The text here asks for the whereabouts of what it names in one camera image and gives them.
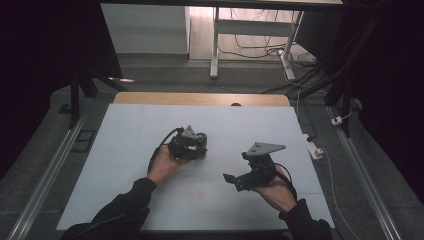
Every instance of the mechanical part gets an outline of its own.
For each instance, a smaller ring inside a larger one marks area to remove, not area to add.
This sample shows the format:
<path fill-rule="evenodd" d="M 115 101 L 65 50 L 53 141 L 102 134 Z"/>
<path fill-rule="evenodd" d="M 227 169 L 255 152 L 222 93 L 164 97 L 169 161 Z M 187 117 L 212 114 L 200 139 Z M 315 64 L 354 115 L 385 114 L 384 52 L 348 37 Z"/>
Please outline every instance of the mechanical part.
<path fill-rule="evenodd" d="M 282 166 L 289 174 L 289 180 L 286 176 L 277 171 L 275 168 L 276 164 L 270 156 L 270 153 L 285 148 L 286 147 L 284 145 L 256 142 L 247 152 L 242 153 L 243 159 L 249 161 L 249 165 L 252 170 L 249 173 L 243 174 L 239 177 L 224 173 L 223 175 L 225 181 L 227 183 L 234 184 L 237 191 L 240 192 L 243 190 L 250 191 L 253 188 L 259 186 L 266 186 L 275 178 L 275 176 L 277 176 L 286 182 L 293 194 L 293 197 L 295 200 L 297 200 L 296 189 L 293 187 L 291 182 L 290 173 L 288 173 L 287 169 Z"/>
<path fill-rule="evenodd" d="M 153 166 L 156 155 L 159 153 L 159 150 L 165 141 L 173 134 L 177 132 L 177 135 L 174 136 L 171 141 L 168 143 L 169 151 L 175 159 L 185 159 L 185 160 L 203 160 L 206 158 L 206 148 L 208 143 L 208 137 L 204 133 L 195 133 L 191 125 L 188 125 L 187 128 L 176 128 L 172 130 L 162 141 L 162 143 L 157 147 L 150 158 L 149 167 L 147 172 L 150 172 L 150 169 Z"/>

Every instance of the person's left hand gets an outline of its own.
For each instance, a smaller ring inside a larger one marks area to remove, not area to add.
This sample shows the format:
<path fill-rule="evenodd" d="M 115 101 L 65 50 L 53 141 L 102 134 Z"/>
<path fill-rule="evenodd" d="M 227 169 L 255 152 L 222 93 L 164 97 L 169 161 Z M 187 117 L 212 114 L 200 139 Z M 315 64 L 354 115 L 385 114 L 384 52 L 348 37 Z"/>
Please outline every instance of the person's left hand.
<path fill-rule="evenodd" d="M 162 180 L 172 175 L 179 167 L 188 162 L 189 160 L 177 160 L 172 157 L 168 145 L 163 145 L 153 162 L 152 169 L 146 177 L 158 185 Z"/>

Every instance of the black sleeve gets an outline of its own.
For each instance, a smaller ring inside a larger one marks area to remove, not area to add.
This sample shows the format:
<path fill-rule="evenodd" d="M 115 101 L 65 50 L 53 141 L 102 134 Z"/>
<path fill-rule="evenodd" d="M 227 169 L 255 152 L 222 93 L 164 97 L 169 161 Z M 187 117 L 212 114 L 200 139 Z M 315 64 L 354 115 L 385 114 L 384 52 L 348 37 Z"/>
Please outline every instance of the black sleeve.
<path fill-rule="evenodd" d="M 330 240 L 331 228 L 328 222 L 320 219 L 313 220 L 309 213 L 305 199 L 300 199 L 290 212 L 279 214 L 280 219 L 286 221 L 292 233 L 293 240 Z"/>
<path fill-rule="evenodd" d="M 91 223 L 70 227 L 62 239 L 135 239 L 149 214 L 147 207 L 156 184 L 141 178 L 132 189 L 103 207 Z"/>

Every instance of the person's right hand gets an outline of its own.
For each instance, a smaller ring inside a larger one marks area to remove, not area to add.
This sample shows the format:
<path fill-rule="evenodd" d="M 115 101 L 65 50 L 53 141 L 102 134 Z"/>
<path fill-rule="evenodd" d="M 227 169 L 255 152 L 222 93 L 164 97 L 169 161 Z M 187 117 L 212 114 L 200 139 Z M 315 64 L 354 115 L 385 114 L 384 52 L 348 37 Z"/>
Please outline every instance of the person's right hand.
<path fill-rule="evenodd" d="M 285 175 L 281 167 L 275 166 L 275 168 Z M 267 186 L 256 187 L 252 190 L 259 193 L 271 207 L 280 212 L 287 213 L 296 206 L 288 185 L 277 176 Z"/>

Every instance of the white table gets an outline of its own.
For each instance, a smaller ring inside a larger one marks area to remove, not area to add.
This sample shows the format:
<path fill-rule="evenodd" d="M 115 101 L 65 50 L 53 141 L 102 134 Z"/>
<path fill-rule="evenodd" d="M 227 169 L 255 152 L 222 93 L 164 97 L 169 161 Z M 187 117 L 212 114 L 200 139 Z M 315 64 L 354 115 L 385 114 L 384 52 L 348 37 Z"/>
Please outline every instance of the white table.
<path fill-rule="evenodd" d="M 166 134 L 187 125 L 208 135 L 207 157 L 184 165 L 155 190 L 142 230 L 286 228 L 258 194 L 237 192 L 222 176 L 250 171 L 241 152 L 255 141 L 286 145 L 271 157 L 289 169 L 312 216 L 334 227 L 293 108 L 111 104 L 57 229 L 90 222 L 145 176 L 148 160 Z"/>

